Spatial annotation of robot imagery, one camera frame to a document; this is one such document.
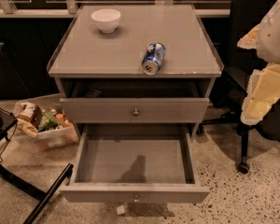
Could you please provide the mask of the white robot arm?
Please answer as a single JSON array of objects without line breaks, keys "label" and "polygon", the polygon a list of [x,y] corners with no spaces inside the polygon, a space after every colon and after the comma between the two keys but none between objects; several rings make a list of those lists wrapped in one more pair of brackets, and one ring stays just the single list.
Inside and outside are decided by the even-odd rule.
[{"label": "white robot arm", "polygon": [[254,49],[267,65],[250,76],[242,104],[241,122],[256,125],[280,99],[280,0],[238,42],[242,49]]}]

